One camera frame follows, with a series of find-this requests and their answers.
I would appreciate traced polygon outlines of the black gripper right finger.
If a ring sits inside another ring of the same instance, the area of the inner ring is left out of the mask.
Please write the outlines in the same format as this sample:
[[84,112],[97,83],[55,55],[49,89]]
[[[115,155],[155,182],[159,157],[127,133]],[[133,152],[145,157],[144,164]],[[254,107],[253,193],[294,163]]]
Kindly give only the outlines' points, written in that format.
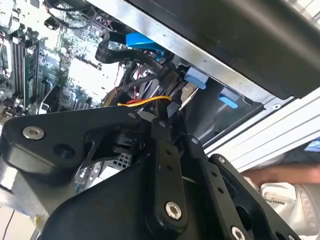
[[199,140],[187,133],[180,106],[167,107],[182,176],[192,183],[187,197],[208,240],[297,240],[298,235],[222,155],[207,157]]

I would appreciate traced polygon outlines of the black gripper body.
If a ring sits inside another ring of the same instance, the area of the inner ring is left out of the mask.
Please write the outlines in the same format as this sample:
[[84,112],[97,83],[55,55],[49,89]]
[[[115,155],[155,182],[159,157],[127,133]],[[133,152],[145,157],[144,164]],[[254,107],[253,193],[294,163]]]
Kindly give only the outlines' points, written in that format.
[[223,240],[218,168],[196,161],[183,178],[178,161],[148,159],[61,204],[44,240]]

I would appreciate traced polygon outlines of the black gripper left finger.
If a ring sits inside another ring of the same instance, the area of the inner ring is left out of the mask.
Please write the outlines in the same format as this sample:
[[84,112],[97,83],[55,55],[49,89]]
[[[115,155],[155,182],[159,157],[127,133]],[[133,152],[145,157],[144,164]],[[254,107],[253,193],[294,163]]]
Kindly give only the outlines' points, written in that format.
[[22,203],[36,199],[46,210],[46,224],[61,204],[86,191],[75,192],[75,176],[81,168],[115,160],[122,153],[132,155],[132,164],[120,172],[146,160],[180,164],[167,106],[167,100],[156,100],[151,121],[126,106],[9,120],[2,130],[0,156],[17,171],[14,195]]

